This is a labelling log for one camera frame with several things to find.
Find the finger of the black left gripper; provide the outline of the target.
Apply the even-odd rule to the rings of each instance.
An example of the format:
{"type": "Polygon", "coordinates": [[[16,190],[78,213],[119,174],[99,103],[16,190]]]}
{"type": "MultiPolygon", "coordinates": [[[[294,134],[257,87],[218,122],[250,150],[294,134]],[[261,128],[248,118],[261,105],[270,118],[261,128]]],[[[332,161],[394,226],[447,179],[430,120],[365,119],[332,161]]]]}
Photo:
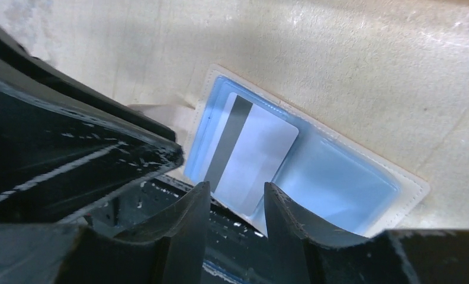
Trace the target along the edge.
{"type": "Polygon", "coordinates": [[[58,222],[183,163],[176,142],[0,59],[0,222],[58,222]]]}
{"type": "Polygon", "coordinates": [[[160,137],[176,142],[169,127],[104,96],[34,57],[0,27],[0,59],[36,82],[96,109],[121,118],[160,137]]]}

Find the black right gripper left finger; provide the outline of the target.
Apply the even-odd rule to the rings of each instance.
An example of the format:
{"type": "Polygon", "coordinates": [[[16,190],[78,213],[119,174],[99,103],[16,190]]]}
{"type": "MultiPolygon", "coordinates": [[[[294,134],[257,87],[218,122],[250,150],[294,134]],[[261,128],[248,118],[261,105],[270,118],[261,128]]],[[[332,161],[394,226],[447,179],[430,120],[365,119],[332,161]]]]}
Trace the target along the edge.
{"type": "Polygon", "coordinates": [[[85,225],[0,224],[0,283],[200,283],[210,184],[113,237],[85,225]]]}

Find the silver card with stripe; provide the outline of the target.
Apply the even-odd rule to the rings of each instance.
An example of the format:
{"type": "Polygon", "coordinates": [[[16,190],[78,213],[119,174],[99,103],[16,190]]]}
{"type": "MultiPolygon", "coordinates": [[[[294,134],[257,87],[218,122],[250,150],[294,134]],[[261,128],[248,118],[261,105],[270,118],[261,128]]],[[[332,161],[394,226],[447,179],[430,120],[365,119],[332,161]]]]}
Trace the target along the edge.
{"type": "Polygon", "coordinates": [[[232,92],[214,128],[200,178],[210,182],[218,201],[251,216],[264,183],[275,176],[298,134],[297,127],[232,92]]]}

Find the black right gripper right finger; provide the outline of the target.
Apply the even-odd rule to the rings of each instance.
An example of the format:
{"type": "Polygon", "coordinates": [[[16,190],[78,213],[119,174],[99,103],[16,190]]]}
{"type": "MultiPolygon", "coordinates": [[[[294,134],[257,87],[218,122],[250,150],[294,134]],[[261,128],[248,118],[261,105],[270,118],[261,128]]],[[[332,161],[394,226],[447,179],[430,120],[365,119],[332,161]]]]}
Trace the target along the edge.
{"type": "Polygon", "coordinates": [[[341,229],[264,186],[277,283],[469,283],[469,230],[341,229]]]}

